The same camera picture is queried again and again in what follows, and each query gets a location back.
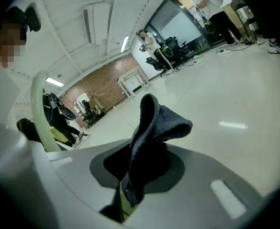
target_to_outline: gray cloth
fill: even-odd
[[[163,142],[185,137],[193,126],[189,120],[160,105],[152,94],[142,98],[140,110],[140,124],[130,143],[129,169],[122,179],[122,191],[131,207],[142,201],[144,185],[166,173],[170,167]]]

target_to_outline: person in white shirt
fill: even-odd
[[[228,45],[237,44],[229,30],[235,35],[237,40],[240,41],[241,34],[221,7],[217,7],[214,3],[210,2],[210,0],[192,0],[192,2],[196,8],[200,9],[202,15],[215,25],[227,40]]]
[[[156,42],[154,36],[149,32],[145,32],[144,30],[140,30],[138,35],[144,39],[145,49],[149,49],[152,51],[152,53],[158,59],[158,61],[163,64],[167,73],[172,72],[173,70],[172,64],[162,54],[161,46]]]

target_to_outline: ceiling light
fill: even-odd
[[[125,36],[125,38],[124,38],[124,42],[123,42],[123,45],[122,45],[121,52],[124,52],[124,50],[125,50],[125,46],[126,46],[126,43],[127,43],[128,37],[129,37],[129,36]]]
[[[49,83],[52,83],[52,84],[54,84],[56,86],[60,86],[60,87],[63,86],[63,84],[61,82],[58,82],[58,81],[52,79],[51,77],[48,77],[48,79],[46,79],[46,81],[49,82]]]
[[[240,129],[246,129],[247,126],[244,124],[237,124],[237,123],[229,123],[229,122],[219,122],[219,125],[227,126],[227,127],[233,127],[233,128],[240,128]]]

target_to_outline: brick wall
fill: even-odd
[[[113,106],[127,97],[125,93],[122,93],[123,90],[117,83],[118,78],[138,66],[138,62],[131,54],[114,60],[84,77],[67,90],[60,97],[60,100],[67,108],[75,113],[73,101],[86,92],[90,99],[89,105],[92,109],[95,106],[92,98],[92,95],[94,95],[105,107],[106,111],[109,111]],[[84,127],[84,122],[80,117],[76,121],[81,127]]]

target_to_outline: white floor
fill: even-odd
[[[213,49],[194,66],[153,80],[89,129],[80,148],[130,138],[141,98],[152,93],[194,124],[187,137],[169,143],[215,158],[266,196],[280,186],[280,55],[267,46],[221,57]]]

